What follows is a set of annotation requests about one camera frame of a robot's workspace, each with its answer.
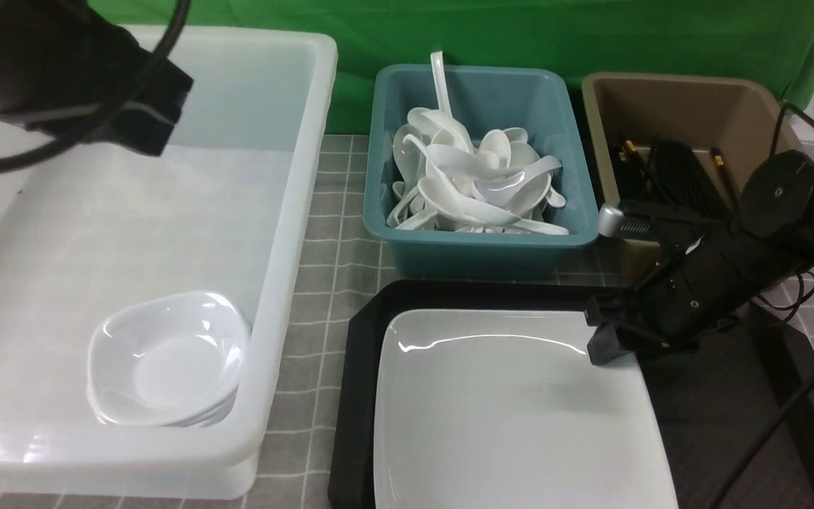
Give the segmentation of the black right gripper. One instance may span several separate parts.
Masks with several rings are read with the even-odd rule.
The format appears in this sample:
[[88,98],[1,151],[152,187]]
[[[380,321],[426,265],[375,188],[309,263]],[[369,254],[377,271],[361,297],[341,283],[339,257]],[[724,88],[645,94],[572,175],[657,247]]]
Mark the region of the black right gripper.
[[630,352],[691,349],[721,319],[805,263],[797,252],[749,234],[706,234],[635,286],[589,300],[584,314],[595,332],[588,357],[604,366]]

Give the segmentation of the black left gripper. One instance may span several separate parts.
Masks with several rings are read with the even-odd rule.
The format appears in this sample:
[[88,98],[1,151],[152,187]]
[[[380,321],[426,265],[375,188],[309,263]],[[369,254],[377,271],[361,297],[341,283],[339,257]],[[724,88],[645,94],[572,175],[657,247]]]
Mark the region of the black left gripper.
[[[106,78],[85,78],[49,93],[32,106],[27,130],[62,135],[88,118],[116,88]],[[159,157],[179,122],[194,78],[179,67],[163,67],[119,112],[84,139],[85,144],[110,143],[148,157]]]

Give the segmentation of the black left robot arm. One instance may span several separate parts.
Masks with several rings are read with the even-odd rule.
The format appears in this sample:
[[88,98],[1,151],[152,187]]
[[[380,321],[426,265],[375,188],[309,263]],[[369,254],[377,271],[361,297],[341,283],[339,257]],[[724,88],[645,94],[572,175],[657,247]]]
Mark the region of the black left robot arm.
[[[0,122],[62,139],[155,55],[87,1],[0,1]],[[193,86],[162,61],[82,142],[160,156]]]

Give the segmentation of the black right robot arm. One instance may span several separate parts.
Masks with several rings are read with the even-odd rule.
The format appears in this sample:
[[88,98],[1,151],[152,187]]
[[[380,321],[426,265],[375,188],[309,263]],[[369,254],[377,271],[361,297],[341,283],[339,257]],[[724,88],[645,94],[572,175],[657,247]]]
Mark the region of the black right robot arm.
[[603,211],[620,217],[617,233],[643,233],[661,255],[637,283],[586,305],[594,366],[694,350],[773,283],[814,267],[814,161],[800,151],[763,162],[723,218],[632,199]]

